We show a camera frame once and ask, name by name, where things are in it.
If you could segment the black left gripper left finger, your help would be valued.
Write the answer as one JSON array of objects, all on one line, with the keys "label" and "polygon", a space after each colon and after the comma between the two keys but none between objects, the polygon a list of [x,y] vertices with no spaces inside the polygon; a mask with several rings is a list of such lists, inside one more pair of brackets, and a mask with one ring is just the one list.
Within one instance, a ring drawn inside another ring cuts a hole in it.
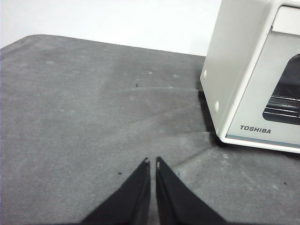
[{"label": "black left gripper left finger", "polygon": [[145,225],[150,206],[150,161],[145,158],[121,187],[81,221],[82,225]]}]

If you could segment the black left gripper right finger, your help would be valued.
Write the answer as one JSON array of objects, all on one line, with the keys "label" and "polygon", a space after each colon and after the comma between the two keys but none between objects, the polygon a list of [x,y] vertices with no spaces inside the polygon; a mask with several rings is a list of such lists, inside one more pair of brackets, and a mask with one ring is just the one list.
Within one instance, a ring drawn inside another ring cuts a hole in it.
[{"label": "black left gripper right finger", "polygon": [[161,158],[156,158],[156,198],[161,225],[225,225]]}]

